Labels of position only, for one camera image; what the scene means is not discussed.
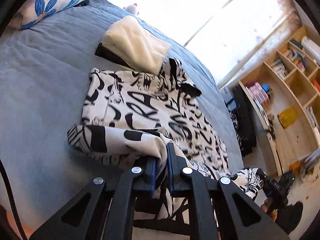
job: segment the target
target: blue bedsheet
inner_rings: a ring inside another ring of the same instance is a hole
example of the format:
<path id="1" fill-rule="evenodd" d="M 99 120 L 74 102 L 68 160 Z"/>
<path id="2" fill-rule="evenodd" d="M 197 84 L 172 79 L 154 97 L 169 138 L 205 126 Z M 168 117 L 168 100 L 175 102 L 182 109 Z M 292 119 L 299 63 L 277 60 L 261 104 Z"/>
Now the blue bedsheet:
<path id="1" fill-rule="evenodd" d="M 87 158 L 79 158 L 79 152 L 68 145 L 66 133 L 80 121 L 89 70 L 120 69 L 94 53 L 103 33 L 126 15 L 106 0 L 90 0 L 86 7 L 61 11 L 29 30 L 7 29 L 0 39 L 0 157 L 22 221 L 33 228 L 95 176 L 119 174 L 113 167 L 97 169 Z M 197 99 L 200 110 L 224 140 L 230 170 L 241 169 L 236 134 L 210 72 L 187 49 L 139 22 L 172 44 L 168 57 L 180 59 L 202 91 Z M 0 192 L 0 204 L 10 210 L 2 183 Z"/>

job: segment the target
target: curtain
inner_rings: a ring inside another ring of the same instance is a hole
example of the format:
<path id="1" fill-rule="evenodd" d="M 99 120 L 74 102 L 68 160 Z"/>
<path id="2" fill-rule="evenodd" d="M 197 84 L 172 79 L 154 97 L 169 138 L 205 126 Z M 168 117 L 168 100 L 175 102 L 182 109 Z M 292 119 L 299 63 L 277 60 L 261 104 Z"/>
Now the curtain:
<path id="1" fill-rule="evenodd" d="M 221 88 L 261 64 L 299 27 L 292 0 L 233 0 L 186 48 Z"/>
<path id="2" fill-rule="evenodd" d="M 138 17 L 182 46 L 230 0 L 108 0 L 120 8 L 137 3 Z"/>

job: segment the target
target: stuffed toy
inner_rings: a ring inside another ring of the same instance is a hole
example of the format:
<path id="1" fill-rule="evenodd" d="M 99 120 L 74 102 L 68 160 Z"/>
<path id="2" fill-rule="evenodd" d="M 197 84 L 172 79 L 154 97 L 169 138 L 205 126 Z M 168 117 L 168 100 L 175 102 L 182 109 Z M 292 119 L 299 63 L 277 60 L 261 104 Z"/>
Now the stuffed toy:
<path id="1" fill-rule="evenodd" d="M 130 5 L 128 5 L 127 7 L 124 7 L 124 9 L 125 9 L 127 12 L 132 13 L 134 16 L 137 16 L 137 15 L 139 14 L 138 5 L 137 5 L 136 3 L 130 4 Z"/>

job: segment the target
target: finger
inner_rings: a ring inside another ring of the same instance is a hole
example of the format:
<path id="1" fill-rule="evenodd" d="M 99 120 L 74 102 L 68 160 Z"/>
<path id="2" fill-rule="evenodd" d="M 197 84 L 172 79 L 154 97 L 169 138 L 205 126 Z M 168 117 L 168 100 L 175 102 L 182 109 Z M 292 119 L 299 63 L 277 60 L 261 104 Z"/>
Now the finger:
<path id="1" fill-rule="evenodd" d="M 263 212 L 267 212 L 268 211 L 268 207 L 267 207 L 267 205 L 265 205 L 265 204 L 263 204 L 263 205 L 261 205 L 261 210 L 263 211 Z"/>
<path id="2" fill-rule="evenodd" d="M 273 210 L 270 214 L 271 219 L 275 222 L 278 216 L 278 212 L 276 210 Z"/>

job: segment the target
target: black bag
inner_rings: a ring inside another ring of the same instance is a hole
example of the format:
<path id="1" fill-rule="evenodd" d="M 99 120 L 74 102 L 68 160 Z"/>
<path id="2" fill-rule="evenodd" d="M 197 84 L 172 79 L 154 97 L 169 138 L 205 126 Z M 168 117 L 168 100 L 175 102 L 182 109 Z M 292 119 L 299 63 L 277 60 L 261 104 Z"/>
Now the black bag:
<path id="1" fill-rule="evenodd" d="M 257 146 L 254 125 L 251 119 L 251 103 L 240 85 L 234 87 L 232 92 L 237 105 L 237 111 L 229 114 L 236 130 L 241 155 L 244 157 L 252 153 L 252 147 Z"/>

